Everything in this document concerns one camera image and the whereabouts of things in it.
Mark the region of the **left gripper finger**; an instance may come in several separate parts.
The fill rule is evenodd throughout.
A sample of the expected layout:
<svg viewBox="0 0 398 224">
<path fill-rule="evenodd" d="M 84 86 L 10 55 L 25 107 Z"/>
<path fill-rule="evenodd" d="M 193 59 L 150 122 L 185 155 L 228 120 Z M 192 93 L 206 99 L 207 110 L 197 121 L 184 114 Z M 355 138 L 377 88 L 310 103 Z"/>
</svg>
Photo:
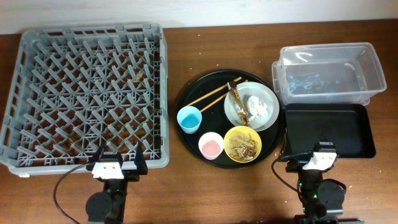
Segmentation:
<svg viewBox="0 0 398 224">
<path fill-rule="evenodd" d="M 147 167 L 146 160 L 144 158 L 144 154 L 142 151 L 142 142 L 141 141 L 139 141 L 137 143 L 134 164 L 136 165 L 137 173 L 139 175 L 147 175 L 148 174 L 148 167 Z"/>
<path fill-rule="evenodd" d="M 94 155 L 91 157 L 91 163 L 94 164 L 95 162 L 99 162 L 101 160 L 101 157 L 104 153 L 106 147 L 106 143 L 102 143 L 100 147 L 97 149 L 97 151 L 94 153 Z"/>
</svg>

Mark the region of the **brown food scraps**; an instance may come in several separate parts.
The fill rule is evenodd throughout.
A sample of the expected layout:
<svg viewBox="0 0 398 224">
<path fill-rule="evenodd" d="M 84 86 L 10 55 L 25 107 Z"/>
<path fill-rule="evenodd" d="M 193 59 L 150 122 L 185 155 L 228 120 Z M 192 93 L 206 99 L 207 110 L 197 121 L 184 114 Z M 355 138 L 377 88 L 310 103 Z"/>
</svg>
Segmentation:
<svg viewBox="0 0 398 224">
<path fill-rule="evenodd" d="M 226 152 L 238 162 L 251 161 L 257 153 L 257 141 L 250 134 L 234 135 L 228 140 Z"/>
</svg>

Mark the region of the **yellow bowl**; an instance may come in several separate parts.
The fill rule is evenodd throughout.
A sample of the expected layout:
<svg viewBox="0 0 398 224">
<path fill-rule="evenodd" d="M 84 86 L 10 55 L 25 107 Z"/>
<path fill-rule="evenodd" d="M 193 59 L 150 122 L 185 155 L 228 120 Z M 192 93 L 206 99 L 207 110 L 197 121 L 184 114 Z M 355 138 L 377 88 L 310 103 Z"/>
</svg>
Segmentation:
<svg viewBox="0 0 398 224">
<path fill-rule="evenodd" d="M 252 162 L 262 151 L 260 135 L 247 126 L 233 127 L 224 136 L 224 151 L 235 162 Z"/>
</svg>

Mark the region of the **blue plastic cup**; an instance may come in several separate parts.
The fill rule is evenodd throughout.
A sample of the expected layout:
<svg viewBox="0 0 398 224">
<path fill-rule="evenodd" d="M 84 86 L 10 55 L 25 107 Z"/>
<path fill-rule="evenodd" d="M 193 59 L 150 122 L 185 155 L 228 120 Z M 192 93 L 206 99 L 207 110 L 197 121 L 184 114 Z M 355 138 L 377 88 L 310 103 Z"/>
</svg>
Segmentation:
<svg viewBox="0 0 398 224">
<path fill-rule="evenodd" d="M 201 121 L 201 112 L 194 106 L 184 106 L 177 113 L 177 122 L 181 129 L 187 134 L 197 132 Z"/>
</svg>

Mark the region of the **white tissue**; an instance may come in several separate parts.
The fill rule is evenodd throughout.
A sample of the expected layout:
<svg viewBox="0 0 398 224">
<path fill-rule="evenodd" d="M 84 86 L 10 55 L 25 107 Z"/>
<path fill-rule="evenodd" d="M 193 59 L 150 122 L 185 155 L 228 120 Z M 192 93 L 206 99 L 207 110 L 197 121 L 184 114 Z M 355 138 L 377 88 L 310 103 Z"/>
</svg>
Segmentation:
<svg viewBox="0 0 398 224">
<path fill-rule="evenodd" d="M 257 96 L 250 96 L 246 103 L 246 109 L 250 114 L 249 119 L 267 116 L 267 107 Z"/>
</svg>

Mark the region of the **pink plastic cup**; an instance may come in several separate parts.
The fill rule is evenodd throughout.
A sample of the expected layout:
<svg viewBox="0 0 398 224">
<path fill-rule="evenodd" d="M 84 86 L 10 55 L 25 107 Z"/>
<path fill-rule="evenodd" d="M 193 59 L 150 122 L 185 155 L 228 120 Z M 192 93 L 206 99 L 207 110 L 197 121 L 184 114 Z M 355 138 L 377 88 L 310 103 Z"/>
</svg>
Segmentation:
<svg viewBox="0 0 398 224">
<path fill-rule="evenodd" d="M 224 151 L 224 139 L 215 132 L 208 132 L 201 136 L 198 148 L 205 159 L 214 160 Z"/>
</svg>

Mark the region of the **grey round plate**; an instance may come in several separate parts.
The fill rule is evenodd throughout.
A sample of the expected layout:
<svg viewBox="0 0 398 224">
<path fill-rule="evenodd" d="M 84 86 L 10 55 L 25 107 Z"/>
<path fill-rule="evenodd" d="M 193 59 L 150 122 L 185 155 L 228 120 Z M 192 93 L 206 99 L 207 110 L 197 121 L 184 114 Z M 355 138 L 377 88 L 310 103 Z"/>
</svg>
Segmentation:
<svg viewBox="0 0 398 224">
<path fill-rule="evenodd" d="M 255 131 L 271 127 L 279 115 L 279 101 L 275 93 L 257 82 L 237 84 L 237 91 L 248 112 L 249 124 Z"/>
</svg>

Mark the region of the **wooden chopstick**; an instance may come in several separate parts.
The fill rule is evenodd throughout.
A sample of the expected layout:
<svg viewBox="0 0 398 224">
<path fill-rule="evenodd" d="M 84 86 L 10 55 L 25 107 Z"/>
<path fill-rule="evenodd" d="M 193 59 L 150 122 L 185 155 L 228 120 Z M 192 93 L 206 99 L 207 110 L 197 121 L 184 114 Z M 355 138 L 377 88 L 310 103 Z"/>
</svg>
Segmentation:
<svg viewBox="0 0 398 224">
<path fill-rule="evenodd" d="M 220 97 L 218 97 L 217 99 L 215 99 L 214 101 L 212 101 L 209 105 L 205 106 L 203 109 L 200 110 L 200 112 L 204 112 L 205 110 L 207 110 L 208 108 L 212 107 L 213 105 L 215 105 L 217 102 L 221 101 L 224 97 L 226 97 L 226 95 L 228 94 L 225 93 L 223 95 L 221 95 Z"/>
<path fill-rule="evenodd" d="M 241 79 L 242 79 L 242 77 L 238 77 L 238 78 L 234 79 L 233 81 L 236 82 L 236 81 L 240 81 Z M 186 106 L 194 105 L 195 103 L 198 103 L 199 101 L 211 96 L 212 94 L 219 92 L 220 90 L 226 88 L 227 86 L 228 86 L 228 84 L 224 84 L 224 85 L 218 87 L 217 89 L 215 89 L 215 90 L 213 90 L 213 91 L 211 91 L 211 92 L 199 97 L 198 99 L 192 101 L 191 103 L 187 104 Z"/>
</svg>

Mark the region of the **brown gold snack wrapper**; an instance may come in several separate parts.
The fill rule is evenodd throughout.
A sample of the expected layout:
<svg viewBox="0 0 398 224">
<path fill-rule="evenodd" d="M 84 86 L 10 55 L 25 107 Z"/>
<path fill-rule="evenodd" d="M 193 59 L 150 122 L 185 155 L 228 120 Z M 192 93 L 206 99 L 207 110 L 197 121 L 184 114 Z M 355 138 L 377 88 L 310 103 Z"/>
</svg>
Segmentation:
<svg viewBox="0 0 398 224">
<path fill-rule="evenodd" d="M 245 126 L 250 127 L 251 125 L 249 124 L 248 112 L 243 104 L 243 101 L 242 101 L 240 95 L 239 95 L 236 82 L 230 81 L 227 83 L 227 85 L 229 88 L 229 92 L 231 93 L 231 98 L 234 103 L 234 106 L 238 112 L 239 118 L 242 120 L 242 122 Z"/>
</svg>

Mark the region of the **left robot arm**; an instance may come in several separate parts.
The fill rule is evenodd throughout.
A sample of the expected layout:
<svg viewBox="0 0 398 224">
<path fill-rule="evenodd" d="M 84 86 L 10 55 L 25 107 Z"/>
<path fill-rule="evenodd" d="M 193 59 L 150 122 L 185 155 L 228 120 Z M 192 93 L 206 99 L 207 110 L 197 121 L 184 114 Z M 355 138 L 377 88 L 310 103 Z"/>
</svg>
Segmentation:
<svg viewBox="0 0 398 224">
<path fill-rule="evenodd" d="M 88 223 L 123 222 L 128 183 L 138 182 L 140 176 L 148 173 L 141 142 L 137 144 L 134 164 L 134 169 L 123 170 L 121 153 L 106 152 L 104 145 L 89 159 L 87 170 L 93 174 L 93 178 L 104 183 L 104 187 L 86 202 Z"/>
</svg>

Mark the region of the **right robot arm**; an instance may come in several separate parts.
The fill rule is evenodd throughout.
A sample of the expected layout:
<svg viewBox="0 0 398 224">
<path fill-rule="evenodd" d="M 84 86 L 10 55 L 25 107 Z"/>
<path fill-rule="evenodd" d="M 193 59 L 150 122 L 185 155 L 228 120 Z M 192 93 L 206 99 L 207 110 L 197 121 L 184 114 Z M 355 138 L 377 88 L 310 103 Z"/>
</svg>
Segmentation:
<svg viewBox="0 0 398 224">
<path fill-rule="evenodd" d="M 333 168 L 337 159 L 332 142 L 318 142 L 313 149 L 294 152 L 289 142 L 284 144 L 283 156 L 287 156 L 287 172 L 298 173 L 298 197 L 303 205 L 303 214 L 296 215 L 294 222 L 299 224 L 362 223 L 358 219 L 340 220 L 347 186 L 335 179 L 325 179 L 323 174 Z"/>
</svg>

